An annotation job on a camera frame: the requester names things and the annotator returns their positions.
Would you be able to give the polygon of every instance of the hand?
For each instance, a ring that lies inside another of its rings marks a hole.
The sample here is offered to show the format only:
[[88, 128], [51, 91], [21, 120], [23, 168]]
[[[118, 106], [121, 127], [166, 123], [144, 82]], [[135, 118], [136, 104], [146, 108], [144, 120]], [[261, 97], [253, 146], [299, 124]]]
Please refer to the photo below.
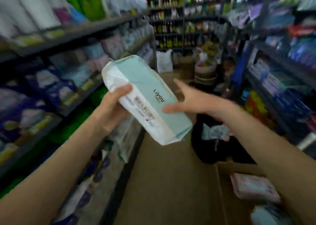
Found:
[[174, 79], [184, 95], [184, 101], [168, 104], [162, 108], [165, 113], [195, 112], [215, 114], [225, 99], [202, 92], [196, 88]]
[[119, 103], [119, 99], [122, 96], [127, 95], [130, 91], [132, 91], [132, 86], [125, 85], [117, 88], [112, 93], [107, 92], [106, 95], [104, 95], [101, 104], [93, 112], [93, 115], [97, 117], [97, 119], [103, 125], [106, 134], [112, 132], [112, 130], [121, 121], [131, 115]]

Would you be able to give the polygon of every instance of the person's right hand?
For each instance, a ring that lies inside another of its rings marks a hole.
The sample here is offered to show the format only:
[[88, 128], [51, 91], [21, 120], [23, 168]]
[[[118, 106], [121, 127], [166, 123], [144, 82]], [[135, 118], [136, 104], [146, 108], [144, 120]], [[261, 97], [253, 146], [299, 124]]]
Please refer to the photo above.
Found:
[[194, 112], [209, 113], [216, 116], [220, 106], [226, 101], [221, 97], [190, 87], [177, 79], [174, 79], [174, 82], [183, 93], [184, 101], [164, 106], [162, 111], [165, 113]]

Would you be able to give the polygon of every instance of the tissue package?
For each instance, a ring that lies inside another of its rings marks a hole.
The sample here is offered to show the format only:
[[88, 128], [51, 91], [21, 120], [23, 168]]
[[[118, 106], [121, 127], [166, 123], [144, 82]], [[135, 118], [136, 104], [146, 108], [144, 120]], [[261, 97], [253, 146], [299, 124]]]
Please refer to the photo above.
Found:
[[117, 87], [132, 85], [132, 92], [119, 101], [159, 144], [180, 141], [192, 128], [185, 113], [162, 112], [163, 106], [177, 102], [176, 96], [139, 56], [109, 62], [102, 70], [102, 77], [111, 92]]

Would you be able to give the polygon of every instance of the green and white package on bag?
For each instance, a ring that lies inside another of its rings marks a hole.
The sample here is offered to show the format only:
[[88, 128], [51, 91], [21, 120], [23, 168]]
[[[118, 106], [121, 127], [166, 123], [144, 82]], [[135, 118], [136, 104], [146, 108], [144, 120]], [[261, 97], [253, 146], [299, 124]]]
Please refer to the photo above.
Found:
[[133, 90], [119, 101], [159, 144], [178, 142], [192, 128], [192, 122], [185, 113], [162, 112], [163, 106], [176, 103], [177, 98], [139, 56], [109, 62], [102, 69], [102, 77], [111, 92], [117, 87], [132, 85]]

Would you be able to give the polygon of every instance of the brown floor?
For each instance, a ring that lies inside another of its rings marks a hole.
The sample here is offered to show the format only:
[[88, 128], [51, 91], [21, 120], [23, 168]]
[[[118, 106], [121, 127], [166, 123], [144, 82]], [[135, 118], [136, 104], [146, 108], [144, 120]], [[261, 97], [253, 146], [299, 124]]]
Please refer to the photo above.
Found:
[[114, 225], [211, 224], [206, 167], [190, 135], [161, 146], [146, 133]]

